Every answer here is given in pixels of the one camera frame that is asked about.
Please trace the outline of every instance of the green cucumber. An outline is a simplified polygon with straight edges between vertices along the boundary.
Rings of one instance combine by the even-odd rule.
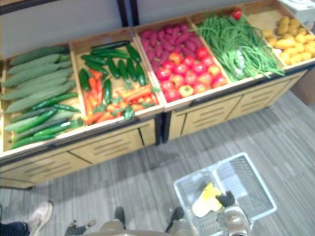
[[[49,80],[42,84],[33,84],[29,87],[23,87],[19,90],[13,90],[9,93],[5,93],[1,99],[5,101],[16,100],[20,98],[27,97],[38,92],[41,89],[53,88],[54,86],[62,85],[67,81],[66,77],[55,78],[53,80]]]
[[[41,58],[50,54],[55,53],[65,53],[68,52],[69,49],[67,47],[54,46],[54,47],[43,47],[38,48],[28,53],[21,54],[15,58],[13,58],[10,62],[10,65],[19,65],[30,60],[35,60],[37,58]]]
[[[108,58],[107,64],[108,64],[108,68],[109,68],[110,72],[112,73],[112,75],[113,75],[116,79],[120,78],[119,70],[118,70],[117,67],[115,66],[114,61],[113,61],[112,58]]]
[[[14,143],[10,147],[10,150],[16,149],[16,148],[19,148],[19,147],[22,147],[22,146],[25,146],[27,144],[33,144],[33,143],[36,143],[36,142],[39,142],[39,141],[53,139],[54,137],[55,137],[54,134],[49,134],[49,135],[42,135],[42,136],[24,138],[24,139],[21,139],[20,141],[17,141],[16,143]]]
[[[23,70],[32,69],[34,67],[43,66],[45,64],[55,63],[60,58],[60,56],[60,54],[51,54],[20,65],[16,65],[9,69],[8,74],[13,75]]]
[[[28,97],[22,98],[21,100],[18,100],[14,103],[12,103],[7,109],[6,113],[18,113],[21,111],[24,111],[27,108],[30,108],[42,101],[45,101],[49,98],[58,96],[60,94],[63,94],[67,92],[68,90],[71,90],[75,87],[75,81],[70,80],[64,85],[58,85],[51,89],[45,89],[41,90],[38,93],[35,93],[33,95],[30,95]]]
[[[26,82],[19,84],[17,86],[17,89],[33,86],[34,84],[38,84],[38,83],[42,84],[42,83],[45,83],[46,81],[49,81],[58,77],[67,77],[72,73],[73,73],[72,68],[57,70],[55,72],[52,72],[52,73],[49,73],[40,77],[36,77],[34,79],[27,80]]]

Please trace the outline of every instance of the gray carpet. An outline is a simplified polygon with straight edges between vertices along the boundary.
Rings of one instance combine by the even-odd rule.
[[[130,229],[163,230],[179,204],[173,181],[240,152],[261,173],[278,210],[256,222],[255,236],[313,236],[315,232],[315,111],[288,92],[274,106],[227,123],[147,147],[36,186],[0,190],[4,222],[25,220],[41,201],[55,203],[43,236],[62,236],[77,219],[110,220],[126,210]]]

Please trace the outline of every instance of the red tomato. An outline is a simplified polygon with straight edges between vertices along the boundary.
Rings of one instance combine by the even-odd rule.
[[[192,66],[192,71],[196,74],[196,75],[201,75],[203,73],[205,73],[207,71],[207,68],[205,67],[204,64],[202,63],[196,63]]]
[[[156,76],[157,79],[160,81],[167,81],[169,77],[171,76],[172,72],[169,69],[160,69],[157,71]]]
[[[167,92],[170,89],[175,88],[175,85],[171,81],[163,81],[161,82],[161,89],[163,92]]]
[[[165,99],[167,102],[173,102],[180,99],[180,94],[176,89],[171,89],[164,93]]]
[[[172,60],[167,60],[166,62],[163,63],[162,67],[164,69],[169,69],[170,71],[173,72],[174,67],[175,67],[175,62],[173,62]]]
[[[178,64],[174,67],[174,74],[185,76],[187,74],[188,68],[185,64]]]
[[[179,64],[182,61],[182,55],[180,53],[171,53],[168,56],[169,60],[172,60],[173,62],[175,62],[175,64]]]
[[[207,56],[204,59],[201,60],[201,63],[204,64],[207,68],[210,65],[215,65],[215,61],[213,60],[212,56]]]
[[[204,59],[206,56],[209,55],[208,49],[206,47],[200,47],[196,50],[196,57],[199,60]]]
[[[216,77],[212,83],[211,83],[211,87],[212,88],[217,88],[217,87],[221,87],[223,85],[226,85],[227,84],[227,80],[225,77],[223,76],[219,76],[219,77]]]
[[[175,84],[175,88],[179,89],[179,87],[185,84],[185,80],[181,75],[174,75],[171,77],[171,81]]]
[[[198,77],[192,71],[188,71],[185,76],[185,83],[190,86],[194,86],[198,82]]]
[[[212,74],[213,77],[217,77],[221,75],[221,69],[217,65],[211,65],[208,68],[208,72]]]
[[[191,69],[192,65],[195,63],[195,59],[191,56],[186,56],[182,60],[182,64],[185,64],[188,69]]]
[[[205,72],[198,77],[198,81],[209,87],[213,80],[213,76],[209,72]]]
[[[207,91],[207,87],[201,82],[197,82],[193,87],[194,94],[202,93],[204,91]]]

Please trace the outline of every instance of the potato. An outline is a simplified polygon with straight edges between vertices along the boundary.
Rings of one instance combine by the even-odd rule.
[[[301,34],[298,34],[295,37],[295,41],[298,42],[298,43],[302,43],[302,44],[306,43],[306,39],[305,39],[304,35],[301,35]]]
[[[282,39],[291,39],[291,40],[295,40],[295,37],[292,34],[289,33],[285,33],[281,36]]]
[[[312,42],[312,41],[315,40],[315,36],[312,35],[312,34],[307,34],[307,35],[305,35],[304,37],[305,37],[305,41],[306,41],[307,43],[310,43],[310,42]]]
[[[302,60],[309,60],[312,58],[312,54],[310,52],[303,52],[301,53]]]
[[[269,29],[263,29],[262,34],[264,35],[265,38],[269,38],[272,36],[272,32]]]
[[[297,34],[305,35],[306,33],[307,31],[303,27],[297,28]]]
[[[284,33],[287,33],[289,31],[289,25],[281,24],[277,28],[277,35],[282,35]]]
[[[302,43],[295,43],[295,48],[298,53],[302,53],[305,51],[304,45]]]
[[[288,16],[282,16],[282,18],[279,21],[279,25],[284,24],[288,25],[290,23],[290,18]]]
[[[298,26],[295,26],[295,25],[289,26],[289,30],[287,32],[292,34],[293,36],[296,36],[297,35],[297,28],[298,28]]]
[[[275,45],[277,43],[277,38],[276,37],[271,36],[271,37],[266,38],[266,40],[272,47],[275,47]]]
[[[275,48],[279,49],[286,49],[286,48],[293,48],[295,46],[295,42],[290,39],[280,39],[276,45]]]
[[[298,54],[298,50],[296,48],[287,48],[284,50],[284,53],[288,53],[290,55],[290,57]]]

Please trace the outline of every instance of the shoe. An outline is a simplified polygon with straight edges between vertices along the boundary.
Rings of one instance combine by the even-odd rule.
[[[31,215],[28,225],[30,236],[38,236],[39,231],[47,224],[53,214],[54,205],[51,201],[43,202]]]
[[[126,229],[125,212],[121,206],[117,207],[115,210],[115,219],[120,220],[124,226],[124,229]]]
[[[174,220],[180,220],[180,219],[183,219],[184,217],[184,210],[182,209],[181,206],[177,207],[172,216],[171,216],[171,219],[170,219],[170,222],[169,222],[169,225],[167,226],[165,232],[168,233],[168,231],[170,230],[170,228],[173,226],[173,222]]]

